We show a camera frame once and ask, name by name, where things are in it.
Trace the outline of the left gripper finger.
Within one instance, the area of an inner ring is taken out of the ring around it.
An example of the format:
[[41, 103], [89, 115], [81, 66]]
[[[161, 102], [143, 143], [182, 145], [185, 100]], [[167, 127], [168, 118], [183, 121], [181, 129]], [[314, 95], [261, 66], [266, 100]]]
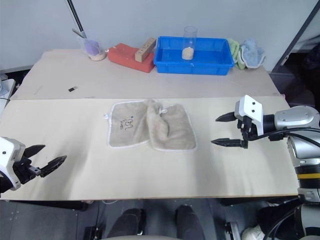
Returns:
[[27, 147], [24, 150], [24, 157], [29, 159], [32, 156], [34, 156], [37, 153], [39, 153], [44, 147], [45, 147], [44, 144], [37, 144], [37, 145], [32, 145], [30, 147]]
[[57, 170], [66, 160], [67, 156], [59, 156], [48, 162], [46, 166], [40, 169], [40, 177], [44, 178], [53, 171]]

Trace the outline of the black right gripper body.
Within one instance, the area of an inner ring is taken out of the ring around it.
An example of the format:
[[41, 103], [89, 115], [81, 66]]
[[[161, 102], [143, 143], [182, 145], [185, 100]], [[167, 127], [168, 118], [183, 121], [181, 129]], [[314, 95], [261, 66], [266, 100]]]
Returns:
[[236, 146], [247, 149], [249, 141], [258, 136], [257, 127], [249, 116], [237, 116], [237, 128], [240, 129], [242, 139], [236, 140]]

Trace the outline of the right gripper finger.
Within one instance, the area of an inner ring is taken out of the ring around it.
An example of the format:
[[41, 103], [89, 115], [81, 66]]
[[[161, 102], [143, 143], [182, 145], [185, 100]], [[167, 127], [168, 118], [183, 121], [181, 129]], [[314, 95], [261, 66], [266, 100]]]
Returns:
[[211, 143], [222, 147], [242, 147], [241, 139], [217, 138], [211, 140]]
[[234, 112], [225, 113], [215, 119], [216, 122], [233, 122], [237, 120]]

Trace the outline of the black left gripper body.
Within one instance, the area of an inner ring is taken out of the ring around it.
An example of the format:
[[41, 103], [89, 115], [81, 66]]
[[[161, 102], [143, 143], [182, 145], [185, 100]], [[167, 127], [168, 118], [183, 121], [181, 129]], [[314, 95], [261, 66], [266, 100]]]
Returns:
[[13, 171], [22, 185], [39, 176], [41, 170], [31, 165], [30, 159], [22, 159], [13, 164]]

